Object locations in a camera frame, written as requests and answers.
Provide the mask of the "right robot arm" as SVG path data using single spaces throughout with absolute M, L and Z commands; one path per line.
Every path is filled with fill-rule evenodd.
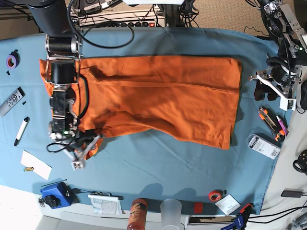
M 178 110 L 188 91 L 203 90 L 206 104 L 219 94 L 239 97 L 241 61 L 264 40 L 215 29 L 132 29 L 122 44 L 124 56 L 108 53 L 83 59 L 84 34 L 62 2 L 30 6 L 46 31 L 47 59 L 42 67 L 51 94 L 49 134 L 72 160 L 83 167 L 103 138 L 157 130 L 180 141 L 214 146 L 200 123 L 179 121 Z

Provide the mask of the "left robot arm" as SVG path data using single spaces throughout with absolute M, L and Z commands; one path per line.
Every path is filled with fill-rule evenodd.
M 278 45 L 277 56 L 267 56 L 267 68 L 250 76 L 257 82 L 255 99 L 262 100 L 265 94 L 270 100 L 280 97 L 280 109 L 295 110 L 296 90 L 307 65 L 307 33 L 283 1 L 257 0 L 255 7 L 261 12 L 268 38 Z

